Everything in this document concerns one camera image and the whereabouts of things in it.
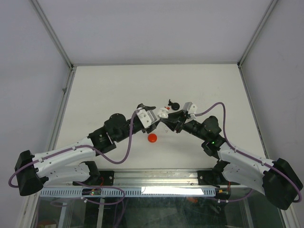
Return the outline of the white round charging case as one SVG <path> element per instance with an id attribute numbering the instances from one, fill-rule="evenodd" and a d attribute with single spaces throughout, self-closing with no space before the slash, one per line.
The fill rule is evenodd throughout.
<path id="1" fill-rule="evenodd" d="M 157 112 L 157 116 L 160 119 L 168 119 L 169 118 L 169 110 L 166 107 L 160 108 Z"/>

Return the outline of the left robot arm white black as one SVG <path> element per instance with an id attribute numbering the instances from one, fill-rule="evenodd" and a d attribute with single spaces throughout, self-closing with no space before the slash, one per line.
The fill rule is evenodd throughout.
<path id="1" fill-rule="evenodd" d="M 21 152 L 12 175 L 17 184 L 9 179 L 9 185 L 17 188 L 21 196 L 29 196 L 56 183 L 96 184 L 100 173 L 94 158 L 105 158 L 116 143 L 125 139 L 131 143 L 134 134 L 154 129 L 157 122 L 154 110 L 154 106 L 139 104 L 130 119 L 113 114 L 102 127 L 69 146 L 36 154 L 29 150 Z"/>

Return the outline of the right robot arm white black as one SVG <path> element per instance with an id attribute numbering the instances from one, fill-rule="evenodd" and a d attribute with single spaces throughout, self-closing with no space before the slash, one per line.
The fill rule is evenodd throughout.
<path id="1" fill-rule="evenodd" d="M 218 160 L 212 173 L 216 183 L 229 181 L 247 186 L 263 194 L 271 204 L 282 210 L 302 201 L 303 184 L 286 160 L 259 157 L 230 143 L 226 135 L 221 135 L 225 128 L 219 126 L 215 116 L 202 123 L 194 119 L 196 114 L 184 110 L 168 113 L 163 109 L 157 116 L 172 131 L 185 131 L 203 140 L 201 146 L 204 152 Z"/>

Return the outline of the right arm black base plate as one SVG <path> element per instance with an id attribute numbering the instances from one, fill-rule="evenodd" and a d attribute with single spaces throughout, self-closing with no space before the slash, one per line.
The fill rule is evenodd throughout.
<path id="1" fill-rule="evenodd" d="M 219 188 L 220 186 L 228 185 L 228 180 L 225 179 L 223 173 L 211 169 L 198 170 L 197 179 L 199 185 L 212 185 Z"/>

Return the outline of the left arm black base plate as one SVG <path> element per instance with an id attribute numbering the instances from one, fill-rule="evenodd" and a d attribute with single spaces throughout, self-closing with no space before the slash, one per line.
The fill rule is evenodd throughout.
<path id="1" fill-rule="evenodd" d="M 100 170 L 99 174 L 90 176 L 87 180 L 81 181 L 81 183 L 88 186 L 113 186 L 114 174 L 115 172 L 111 170 Z"/>

